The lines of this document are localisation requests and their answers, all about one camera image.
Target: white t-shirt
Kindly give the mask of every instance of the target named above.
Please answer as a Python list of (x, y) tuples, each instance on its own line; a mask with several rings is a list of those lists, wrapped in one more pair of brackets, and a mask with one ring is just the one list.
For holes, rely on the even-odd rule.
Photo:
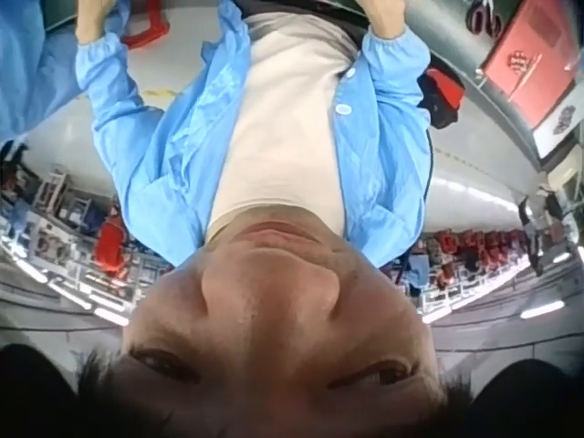
[(252, 64), (206, 238), (242, 211), (273, 204), (306, 208), (342, 235), (331, 112), (357, 48), (339, 27), (315, 16), (269, 13), (246, 23)]

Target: nose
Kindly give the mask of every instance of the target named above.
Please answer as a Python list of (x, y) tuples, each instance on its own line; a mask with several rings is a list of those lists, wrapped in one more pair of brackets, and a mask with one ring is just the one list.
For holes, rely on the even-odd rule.
[[(248, 361), (292, 366), (334, 315), (339, 278), (282, 249), (254, 248), (214, 260), (202, 277), (207, 324), (214, 337)], [(256, 367), (266, 370), (266, 365)]]

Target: sleeve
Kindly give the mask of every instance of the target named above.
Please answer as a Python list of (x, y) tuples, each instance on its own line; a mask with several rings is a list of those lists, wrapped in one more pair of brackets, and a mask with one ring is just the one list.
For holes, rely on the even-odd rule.
[[(80, 93), (75, 27), (46, 32), (49, 3), (0, 1), (0, 142), (33, 130)], [(123, 34), (129, 16), (130, 0), (118, 0), (106, 28)]]
[(128, 74), (128, 49), (113, 33), (79, 46), (76, 71), (93, 109), (95, 147), (122, 197), (143, 164), (163, 111), (144, 105)]
[(400, 256), (422, 232), (432, 171), (430, 114), (418, 107), (422, 101), (418, 78), (430, 63), (430, 51), (406, 28), (393, 40), (377, 38), (369, 31), (362, 55), (377, 99), (381, 165), (389, 175), (383, 201), (393, 214), (395, 232), (388, 246)]

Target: hand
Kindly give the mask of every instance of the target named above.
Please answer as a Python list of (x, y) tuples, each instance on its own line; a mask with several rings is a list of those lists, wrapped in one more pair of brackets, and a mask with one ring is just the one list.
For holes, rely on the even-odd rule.
[(356, 0), (371, 22), (373, 33), (394, 39), (405, 31), (405, 0)]
[(357, 4), (367, 12), (371, 11), (405, 11), (405, 0), (356, 0)]
[(104, 24), (116, 0), (78, 0), (76, 35), (80, 44), (103, 37)]

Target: black strap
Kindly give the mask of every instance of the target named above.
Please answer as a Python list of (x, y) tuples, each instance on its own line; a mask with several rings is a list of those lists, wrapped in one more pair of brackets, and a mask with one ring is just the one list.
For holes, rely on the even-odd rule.
[[(428, 199), (428, 192), (430, 191), (430, 182), (432, 181), (432, 174), (434, 172), (434, 147), (432, 144), (432, 138), (430, 137), (430, 132), (427, 131), (426, 135), (428, 136), (428, 144), (430, 146), (430, 174), (428, 175), (428, 182), (426, 183), (426, 189), (423, 193), (423, 200), (426, 202)], [(408, 249), (403, 255), (400, 256), (400, 271), (398, 275), (395, 277), (395, 284), (399, 285), (402, 281), (403, 274), (405, 273), (406, 266), (409, 263), (410, 256), (412, 255), (413, 248), (415, 247), (415, 243)]]

